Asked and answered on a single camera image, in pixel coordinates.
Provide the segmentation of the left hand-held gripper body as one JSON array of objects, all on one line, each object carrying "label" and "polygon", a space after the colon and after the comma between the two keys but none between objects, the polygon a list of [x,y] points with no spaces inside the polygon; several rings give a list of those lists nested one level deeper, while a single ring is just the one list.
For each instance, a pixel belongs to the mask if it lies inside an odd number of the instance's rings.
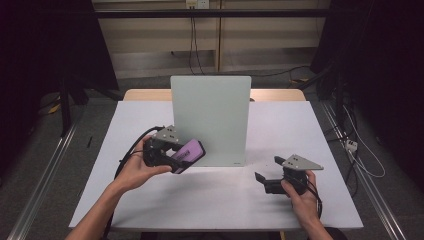
[{"label": "left hand-held gripper body", "polygon": [[167,165],[167,160],[173,160],[167,152],[180,144],[179,138],[173,125],[155,127],[155,130],[156,133],[144,143],[144,161],[148,166]]}]

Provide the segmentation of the person's left hand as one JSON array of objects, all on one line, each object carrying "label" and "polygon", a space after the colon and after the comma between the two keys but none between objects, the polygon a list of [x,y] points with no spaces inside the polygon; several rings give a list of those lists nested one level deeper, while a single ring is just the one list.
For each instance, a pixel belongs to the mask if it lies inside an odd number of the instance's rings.
[{"label": "person's left hand", "polygon": [[142,138],[130,153],[122,170],[114,179],[113,185],[120,191],[127,192],[142,186],[151,177],[170,172],[172,168],[168,165],[149,167],[144,162],[144,143],[151,138],[150,135]]}]

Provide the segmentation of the white wall socket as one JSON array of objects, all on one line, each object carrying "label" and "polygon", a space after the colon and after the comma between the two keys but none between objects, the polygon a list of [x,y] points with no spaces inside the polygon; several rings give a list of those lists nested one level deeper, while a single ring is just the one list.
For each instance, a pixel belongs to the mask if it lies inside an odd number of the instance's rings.
[{"label": "white wall socket", "polygon": [[206,10],[210,8],[209,0],[185,0],[187,9]]}]

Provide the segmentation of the white whiteboard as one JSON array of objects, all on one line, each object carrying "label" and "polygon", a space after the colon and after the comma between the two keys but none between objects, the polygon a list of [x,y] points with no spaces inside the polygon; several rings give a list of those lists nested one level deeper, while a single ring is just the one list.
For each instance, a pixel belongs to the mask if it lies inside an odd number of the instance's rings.
[{"label": "white whiteboard", "polygon": [[252,78],[173,76],[174,124],[184,140],[199,140],[205,151],[199,167],[242,167]]}]

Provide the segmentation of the dark curtain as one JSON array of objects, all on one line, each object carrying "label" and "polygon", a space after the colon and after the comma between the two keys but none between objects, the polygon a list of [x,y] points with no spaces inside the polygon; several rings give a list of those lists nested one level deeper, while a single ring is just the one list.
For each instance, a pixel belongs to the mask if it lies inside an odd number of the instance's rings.
[{"label": "dark curtain", "polygon": [[330,0],[311,70],[341,65],[361,111],[424,192],[424,0]]},{"label": "dark curtain", "polygon": [[0,0],[0,178],[27,142],[40,101],[68,90],[116,90],[92,0]]}]

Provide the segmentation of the black metal stand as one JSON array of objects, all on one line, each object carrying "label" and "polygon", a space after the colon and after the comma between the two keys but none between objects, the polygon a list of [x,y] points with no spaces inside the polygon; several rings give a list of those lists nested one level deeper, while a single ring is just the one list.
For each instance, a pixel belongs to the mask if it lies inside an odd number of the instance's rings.
[{"label": "black metal stand", "polygon": [[69,92],[66,86],[66,80],[62,79],[60,81],[60,107],[62,115],[62,133],[61,136],[64,137],[69,129],[71,128],[71,111],[69,105]]}]

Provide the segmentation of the purple whiteboard eraser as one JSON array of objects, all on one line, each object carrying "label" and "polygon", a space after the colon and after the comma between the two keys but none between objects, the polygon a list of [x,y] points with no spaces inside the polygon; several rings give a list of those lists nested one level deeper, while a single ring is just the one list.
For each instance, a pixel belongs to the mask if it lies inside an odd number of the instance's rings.
[{"label": "purple whiteboard eraser", "polygon": [[178,162],[186,161],[189,163],[189,167],[190,167],[206,154],[206,151],[204,150],[202,143],[200,141],[199,143],[200,143],[199,149],[181,149],[177,151],[175,154],[173,154],[171,158]]}]

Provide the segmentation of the wooden table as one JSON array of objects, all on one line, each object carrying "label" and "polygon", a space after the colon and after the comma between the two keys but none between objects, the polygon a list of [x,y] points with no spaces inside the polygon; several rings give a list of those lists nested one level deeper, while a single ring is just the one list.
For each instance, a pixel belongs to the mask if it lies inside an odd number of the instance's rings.
[{"label": "wooden table", "polygon": [[[298,89],[252,89],[250,97],[254,101],[305,101]],[[124,101],[171,101],[170,89],[130,89],[124,95]]]}]

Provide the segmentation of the black horizontal bar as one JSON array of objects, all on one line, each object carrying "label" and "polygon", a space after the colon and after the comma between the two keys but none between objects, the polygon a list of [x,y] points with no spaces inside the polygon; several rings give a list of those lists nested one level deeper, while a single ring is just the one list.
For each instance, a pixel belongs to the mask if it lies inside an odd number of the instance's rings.
[{"label": "black horizontal bar", "polygon": [[243,18],[243,17],[326,17],[327,9],[206,9],[206,10],[97,10],[98,18]]}]

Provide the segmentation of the person's right hand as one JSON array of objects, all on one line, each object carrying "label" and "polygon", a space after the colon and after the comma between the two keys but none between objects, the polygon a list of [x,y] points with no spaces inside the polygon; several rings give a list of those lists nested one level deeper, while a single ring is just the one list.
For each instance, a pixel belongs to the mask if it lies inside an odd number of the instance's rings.
[{"label": "person's right hand", "polygon": [[309,191],[299,195],[293,185],[286,180],[281,181],[281,186],[291,199],[293,210],[299,224],[304,229],[311,228],[314,224],[317,224],[319,222],[319,217],[316,197]]}]

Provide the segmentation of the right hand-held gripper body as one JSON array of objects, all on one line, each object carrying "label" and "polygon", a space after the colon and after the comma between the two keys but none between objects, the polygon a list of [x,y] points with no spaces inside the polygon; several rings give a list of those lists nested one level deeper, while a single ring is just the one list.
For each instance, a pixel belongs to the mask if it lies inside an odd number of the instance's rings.
[{"label": "right hand-held gripper body", "polygon": [[305,157],[293,154],[283,165],[283,179],[291,183],[299,195],[306,192],[308,186],[307,170],[323,170],[324,167]]}]

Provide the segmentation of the metal floor rail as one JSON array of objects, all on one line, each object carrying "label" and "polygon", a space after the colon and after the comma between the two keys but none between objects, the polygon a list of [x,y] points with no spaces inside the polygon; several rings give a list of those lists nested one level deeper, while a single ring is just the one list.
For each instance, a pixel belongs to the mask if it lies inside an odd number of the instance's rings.
[{"label": "metal floor rail", "polygon": [[[362,184],[368,198],[370,199],[376,213],[382,222],[386,232],[388,233],[391,240],[407,240],[404,232],[401,229],[401,226],[396,219],[393,211],[389,207],[387,201],[384,199],[383,195],[379,191],[377,185],[375,184],[375,179],[381,179],[386,175],[386,169],[380,159],[375,155],[375,153],[364,143],[363,139],[358,133],[357,127],[355,126],[355,122],[347,108],[345,106],[342,107],[341,113],[342,116],[346,117],[345,121],[341,123],[337,122],[336,119],[336,111],[333,109],[330,103],[324,102],[321,104],[330,124],[332,125],[332,129],[337,136],[337,140],[340,142],[344,151],[347,154],[347,158],[349,159],[351,169],[355,171],[356,176],[359,182]],[[364,145],[366,150],[375,158],[377,163],[382,169],[381,174],[375,174],[369,171],[362,159],[358,155],[358,151],[352,153],[349,150],[345,149],[345,142],[347,140],[352,140],[348,133],[343,130],[344,123],[348,123],[353,130],[353,133],[357,137],[360,143]]]},{"label": "metal floor rail", "polygon": [[47,195],[50,185],[53,182],[54,176],[62,162],[66,151],[73,139],[76,129],[81,121],[84,114],[84,109],[78,109],[75,113],[75,118],[70,124],[70,127],[60,137],[55,151],[46,168],[43,171],[42,176],[37,182],[37,185],[32,192],[29,200],[25,204],[22,212],[20,213],[14,227],[12,228],[7,240],[25,240],[28,232],[38,214],[38,211]]}]

